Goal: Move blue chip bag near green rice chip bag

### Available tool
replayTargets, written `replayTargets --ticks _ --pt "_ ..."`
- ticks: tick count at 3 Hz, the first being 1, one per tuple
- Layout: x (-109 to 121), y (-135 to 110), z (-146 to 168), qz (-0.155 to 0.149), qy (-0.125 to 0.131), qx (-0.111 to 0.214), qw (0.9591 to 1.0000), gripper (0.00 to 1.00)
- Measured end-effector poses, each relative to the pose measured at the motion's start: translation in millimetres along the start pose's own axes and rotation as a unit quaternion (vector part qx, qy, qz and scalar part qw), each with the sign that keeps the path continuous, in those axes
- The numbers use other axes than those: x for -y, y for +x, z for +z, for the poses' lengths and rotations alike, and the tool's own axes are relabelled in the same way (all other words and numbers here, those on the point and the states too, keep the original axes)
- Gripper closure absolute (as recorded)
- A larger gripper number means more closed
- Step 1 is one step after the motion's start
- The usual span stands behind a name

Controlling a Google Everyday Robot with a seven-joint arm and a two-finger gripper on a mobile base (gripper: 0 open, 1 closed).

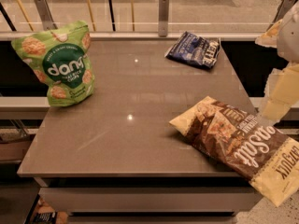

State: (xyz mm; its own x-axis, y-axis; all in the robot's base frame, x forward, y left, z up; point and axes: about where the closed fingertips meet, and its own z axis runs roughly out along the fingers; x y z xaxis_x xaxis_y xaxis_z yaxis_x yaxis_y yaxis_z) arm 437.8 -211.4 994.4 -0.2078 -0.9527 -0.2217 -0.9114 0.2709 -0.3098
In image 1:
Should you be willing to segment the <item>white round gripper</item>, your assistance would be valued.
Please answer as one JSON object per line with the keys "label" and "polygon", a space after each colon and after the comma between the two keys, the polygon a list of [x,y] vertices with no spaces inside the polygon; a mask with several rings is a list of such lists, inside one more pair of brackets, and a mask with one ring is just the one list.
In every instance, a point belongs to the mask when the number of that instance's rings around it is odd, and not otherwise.
{"label": "white round gripper", "polygon": [[278,55],[288,62],[282,69],[274,68],[264,88],[261,116],[273,121],[281,120],[299,101],[299,2],[255,39],[255,44],[277,48]]}

